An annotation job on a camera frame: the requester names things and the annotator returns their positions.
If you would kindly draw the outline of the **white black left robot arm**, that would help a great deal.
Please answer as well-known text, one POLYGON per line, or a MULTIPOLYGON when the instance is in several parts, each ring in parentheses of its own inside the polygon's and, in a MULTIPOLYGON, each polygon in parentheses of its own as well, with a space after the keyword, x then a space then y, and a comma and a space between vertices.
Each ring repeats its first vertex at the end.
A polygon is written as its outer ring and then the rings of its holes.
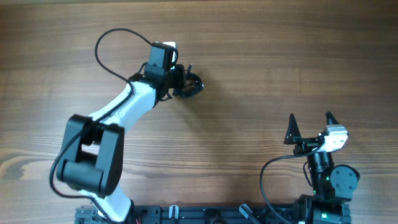
POLYGON ((78 198, 91 200, 102 223, 132 222, 134 203, 119 186, 124 138, 142 115, 171 98, 170 89, 185 88, 187 74, 177 60, 176 42, 153 42, 148 62, 126 79, 114 100, 67 121, 49 180, 58 179, 78 191, 78 198))

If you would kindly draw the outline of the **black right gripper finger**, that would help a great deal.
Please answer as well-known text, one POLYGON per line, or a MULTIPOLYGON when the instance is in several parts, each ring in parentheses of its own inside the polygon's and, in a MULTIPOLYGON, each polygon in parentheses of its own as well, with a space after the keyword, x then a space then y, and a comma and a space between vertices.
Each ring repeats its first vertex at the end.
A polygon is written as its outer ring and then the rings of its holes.
POLYGON ((329 125, 338 125, 339 122, 336 120, 336 118, 333 116, 331 111, 327 111, 326 114, 326 124, 329 125))
POLYGON ((293 113, 289 116, 289 124, 284 138, 284 144, 293 145, 302 142, 301 133, 293 113))

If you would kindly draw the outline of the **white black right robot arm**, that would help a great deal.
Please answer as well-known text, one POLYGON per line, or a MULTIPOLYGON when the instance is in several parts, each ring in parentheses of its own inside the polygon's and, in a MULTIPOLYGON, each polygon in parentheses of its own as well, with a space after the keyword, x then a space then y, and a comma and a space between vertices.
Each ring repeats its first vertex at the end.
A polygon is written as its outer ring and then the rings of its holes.
POLYGON ((326 113, 326 127, 313 138, 303 138, 295 116, 289 117, 284 144, 294 145, 293 155, 306 157, 312 195, 301 195, 292 207, 295 223, 351 223, 348 202, 360 180, 351 166, 336 165, 332 153, 342 149, 348 140, 347 129, 326 113))

